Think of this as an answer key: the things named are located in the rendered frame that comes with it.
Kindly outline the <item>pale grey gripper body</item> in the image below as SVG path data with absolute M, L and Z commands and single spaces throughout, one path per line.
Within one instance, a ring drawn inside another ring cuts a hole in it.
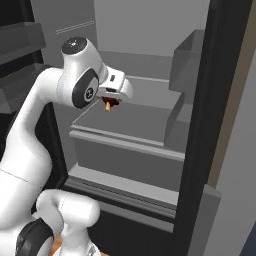
M 97 96 L 128 102 L 133 97 L 133 87 L 127 79 L 121 82 L 108 80 L 99 86 Z

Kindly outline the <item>brown steak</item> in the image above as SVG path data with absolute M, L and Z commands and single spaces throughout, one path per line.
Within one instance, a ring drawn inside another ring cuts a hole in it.
M 113 106 L 119 105 L 120 103 L 120 101 L 116 98 L 103 97 L 102 100 L 105 104 L 105 109 L 107 112 L 109 112 Z

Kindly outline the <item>grey open fridge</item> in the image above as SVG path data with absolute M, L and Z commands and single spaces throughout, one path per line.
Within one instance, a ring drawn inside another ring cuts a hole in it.
M 196 29 L 205 29 L 210 0 L 31 0 L 42 25 L 45 63 L 63 64 L 61 46 L 73 36 L 88 38 L 110 67 L 124 71 L 134 88 L 128 104 L 172 112 L 182 92 L 169 89 L 175 49 Z M 55 108 L 70 171 L 70 189 L 84 191 L 104 212 L 171 231 L 177 191 L 107 174 L 78 163 L 71 125 L 84 110 Z

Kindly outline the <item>grey fridge drawer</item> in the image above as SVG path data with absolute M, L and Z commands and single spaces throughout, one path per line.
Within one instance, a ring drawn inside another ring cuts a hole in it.
M 168 109 L 122 103 L 109 112 L 99 101 L 71 125 L 78 163 L 122 178 L 177 191 L 185 155 L 165 140 Z

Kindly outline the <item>black fridge door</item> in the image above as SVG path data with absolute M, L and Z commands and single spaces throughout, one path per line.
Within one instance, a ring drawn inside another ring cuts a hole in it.
M 187 256 L 254 0 L 210 0 L 170 256 Z
M 21 22 L 35 22 L 31 0 L 0 0 L 0 28 Z M 42 49 L 0 65 L 0 78 L 35 63 L 45 64 Z M 3 156 L 8 131 L 19 109 L 11 114 L 0 114 L 0 159 Z M 44 107 L 36 126 L 36 135 L 50 153 L 53 161 L 52 171 L 45 187 L 59 189 L 64 185 L 68 174 L 52 104 Z

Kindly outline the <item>grey door bin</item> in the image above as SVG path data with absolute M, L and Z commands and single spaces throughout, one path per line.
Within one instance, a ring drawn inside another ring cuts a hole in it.
M 194 30 L 174 51 L 169 89 L 193 94 L 195 92 L 205 31 Z
M 184 153 L 193 109 L 194 95 L 182 93 L 172 110 L 165 129 L 164 146 Z
M 45 47 L 40 23 L 21 22 L 0 28 L 0 65 Z
M 35 63 L 0 78 L 0 114 L 11 114 L 23 104 L 37 76 L 49 65 Z

